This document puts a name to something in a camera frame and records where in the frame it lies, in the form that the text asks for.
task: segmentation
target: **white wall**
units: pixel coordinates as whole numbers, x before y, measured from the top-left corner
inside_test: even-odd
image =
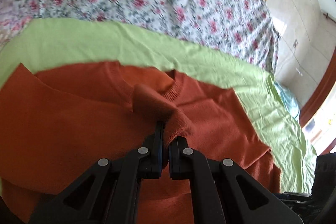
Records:
[[[318,0],[267,0],[267,5],[282,36],[275,79],[289,86],[310,49],[321,17],[320,4]]]
[[[294,78],[288,85],[299,101],[300,107],[305,105],[320,83],[333,56],[335,46],[336,24],[321,16],[308,53],[300,62]]]

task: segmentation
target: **orange sweater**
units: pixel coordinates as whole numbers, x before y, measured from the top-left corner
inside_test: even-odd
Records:
[[[0,177],[10,210],[29,220],[41,193],[58,194],[95,161],[140,147],[166,122],[164,146],[177,136],[207,158],[231,158],[272,192],[280,170],[256,135],[233,89],[177,71],[75,64],[37,73],[23,65],[0,91]],[[144,180],[138,223],[192,223],[188,181]]]

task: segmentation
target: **light blue cloth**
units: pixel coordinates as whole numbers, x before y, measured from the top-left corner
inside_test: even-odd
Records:
[[[297,122],[299,122],[300,107],[294,93],[276,81],[274,81],[274,85],[287,111]]]

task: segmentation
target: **metal rivet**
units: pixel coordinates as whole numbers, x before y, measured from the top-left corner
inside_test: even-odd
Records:
[[[183,149],[183,154],[191,155],[192,153],[194,153],[194,151],[191,148],[184,148]]]
[[[233,165],[233,160],[232,159],[224,159],[223,164],[225,166],[232,166]]]
[[[108,163],[109,163],[109,160],[108,160],[108,159],[100,159],[100,160],[98,161],[98,165],[99,165],[99,166],[106,166],[106,165],[108,165]]]
[[[148,148],[147,147],[140,147],[138,149],[138,153],[139,154],[146,154],[148,152]]]

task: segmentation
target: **light green sheet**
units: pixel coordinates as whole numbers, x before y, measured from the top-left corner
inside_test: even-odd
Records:
[[[282,170],[281,190],[310,192],[316,152],[285,110],[273,76],[222,52],[118,22],[35,19],[0,51],[0,87],[20,62],[36,73],[68,63],[102,60],[176,69],[222,88],[233,87]]]

